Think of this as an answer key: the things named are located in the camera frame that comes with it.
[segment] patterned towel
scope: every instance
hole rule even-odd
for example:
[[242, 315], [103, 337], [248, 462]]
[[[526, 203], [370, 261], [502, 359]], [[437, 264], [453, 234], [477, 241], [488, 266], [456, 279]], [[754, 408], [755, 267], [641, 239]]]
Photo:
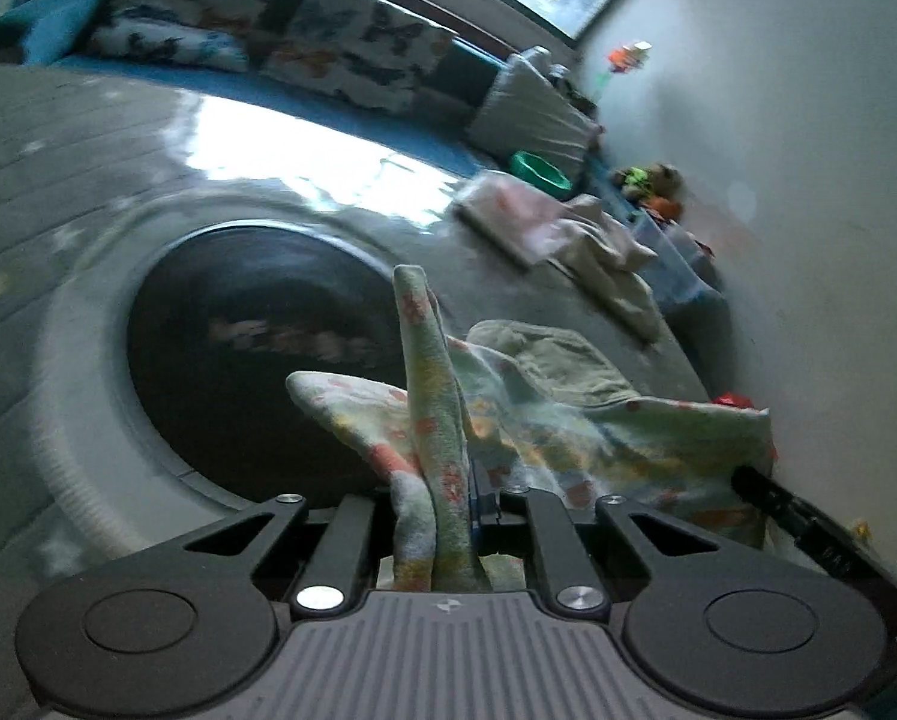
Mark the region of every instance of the patterned towel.
[[488, 586], [470, 536], [466, 450], [495, 488], [550, 490], [570, 509], [622, 494], [761, 546], [763, 519], [730, 476], [740, 464], [771, 469], [768, 412], [642, 397], [568, 330], [482, 322], [458, 341], [442, 333], [421, 269], [399, 266], [394, 288], [408, 392], [310, 371], [287, 382], [299, 408], [391, 486], [394, 589]]

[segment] teddy bear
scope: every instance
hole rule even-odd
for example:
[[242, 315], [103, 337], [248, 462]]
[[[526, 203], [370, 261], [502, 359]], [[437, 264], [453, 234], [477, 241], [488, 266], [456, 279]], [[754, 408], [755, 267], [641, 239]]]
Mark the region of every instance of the teddy bear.
[[655, 162], [648, 167], [627, 167], [613, 170], [608, 177], [634, 205], [642, 205], [665, 221], [677, 221], [682, 204], [675, 193], [682, 186], [682, 174], [671, 165]]

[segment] sofa armrest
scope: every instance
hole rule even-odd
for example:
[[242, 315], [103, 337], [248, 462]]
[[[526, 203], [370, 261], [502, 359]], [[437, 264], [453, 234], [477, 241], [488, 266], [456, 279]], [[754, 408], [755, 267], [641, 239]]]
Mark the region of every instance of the sofa armrest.
[[71, 52], [102, 0], [29, 0], [0, 16], [0, 50], [19, 64], [50, 65]]

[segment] towel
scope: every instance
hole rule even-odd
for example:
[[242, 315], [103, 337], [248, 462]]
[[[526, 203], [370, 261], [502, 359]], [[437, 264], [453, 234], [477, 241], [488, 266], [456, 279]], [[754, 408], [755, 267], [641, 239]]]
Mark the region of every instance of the towel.
[[760, 547], [764, 520], [736, 466], [771, 470], [766, 410], [639, 395], [573, 331], [481, 322], [445, 336], [423, 271], [399, 266], [408, 391], [336, 374], [288, 377], [293, 401], [392, 490], [394, 589], [498, 588], [471, 538], [469, 455], [493, 488], [549, 490], [568, 509], [621, 494]]
[[549, 259], [645, 341], [661, 336], [652, 289], [636, 271], [655, 259], [625, 225], [583, 194], [562, 204], [502, 172], [483, 170], [454, 200], [460, 218], [523, 266]]

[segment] red object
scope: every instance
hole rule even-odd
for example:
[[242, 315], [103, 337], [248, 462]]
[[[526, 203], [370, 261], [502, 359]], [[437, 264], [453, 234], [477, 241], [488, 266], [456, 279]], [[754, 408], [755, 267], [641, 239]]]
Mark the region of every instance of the red object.
[[735, 409], [753, 409], [754, 403], [752, 403], [752, 399], [745, 397], [744, 395], [739, 395], [737, 392], [725, 392], [724, 394], [719, 395], [712, 403], [717, 403], [719, 406], [732, 406]]

